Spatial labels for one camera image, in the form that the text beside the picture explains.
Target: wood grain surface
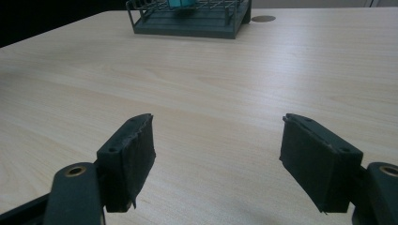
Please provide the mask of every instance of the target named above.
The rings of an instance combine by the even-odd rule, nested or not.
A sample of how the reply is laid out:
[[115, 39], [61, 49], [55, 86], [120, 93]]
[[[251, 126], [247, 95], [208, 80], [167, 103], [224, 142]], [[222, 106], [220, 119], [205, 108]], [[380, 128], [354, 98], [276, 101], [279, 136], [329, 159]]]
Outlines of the wood grain surface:
[[0, 49], [0, 213], [93, 162], [154, 114], [137, 209], [108, 224], [351, 224], [320, 214], [278, 160], [282, 117], [311, 117], [398, 164], [398, 8], [257, 9], [237, 39], [134, 35], [105, 12]]

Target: teal object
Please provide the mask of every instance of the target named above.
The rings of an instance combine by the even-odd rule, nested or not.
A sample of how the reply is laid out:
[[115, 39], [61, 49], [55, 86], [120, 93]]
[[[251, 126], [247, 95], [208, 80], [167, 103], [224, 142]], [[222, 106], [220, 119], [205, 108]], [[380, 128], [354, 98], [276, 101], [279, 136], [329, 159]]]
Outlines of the teal object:
[[195, 4], [196, 0], [168, 0], [172, 8], [189, 7]]

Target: black metal rack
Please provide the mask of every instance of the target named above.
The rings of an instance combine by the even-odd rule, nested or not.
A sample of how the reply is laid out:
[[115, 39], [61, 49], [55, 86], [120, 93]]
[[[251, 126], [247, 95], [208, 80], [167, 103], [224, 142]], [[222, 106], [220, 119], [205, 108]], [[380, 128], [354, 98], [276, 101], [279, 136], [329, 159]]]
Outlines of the black metal rack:
[[[171, 7], [168, 0], [130, 0], [126, 7], [135, 34], [234, 39], [251, 20], [252, 0], [197, 0], [187, 7]], [[133, 9], [140, 12], [137, 22]]]

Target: wire basket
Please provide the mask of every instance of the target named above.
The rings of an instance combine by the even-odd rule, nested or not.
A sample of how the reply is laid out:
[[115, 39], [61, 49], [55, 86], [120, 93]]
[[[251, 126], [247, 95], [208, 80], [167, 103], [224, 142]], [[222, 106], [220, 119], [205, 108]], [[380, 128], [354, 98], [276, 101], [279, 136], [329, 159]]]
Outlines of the wire basket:
[[252, 0], [130, 0], [126, 7], [135, 34], [235, 38], [251, 19]]

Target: light wood tabletop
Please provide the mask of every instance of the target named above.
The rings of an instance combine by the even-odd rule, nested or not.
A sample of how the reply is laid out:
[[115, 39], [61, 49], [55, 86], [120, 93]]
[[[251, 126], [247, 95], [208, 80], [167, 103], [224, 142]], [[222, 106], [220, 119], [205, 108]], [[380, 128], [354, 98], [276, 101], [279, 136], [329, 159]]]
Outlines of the light wood tabletop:
[[398, 8], [254, 9], [236, 39], [134, 35], [111, 11], [0, 49], [0, 213], [154, 115], [137, 209], [107, 224], [351, 224], [279, 161], [283, 116], [398, 164]]

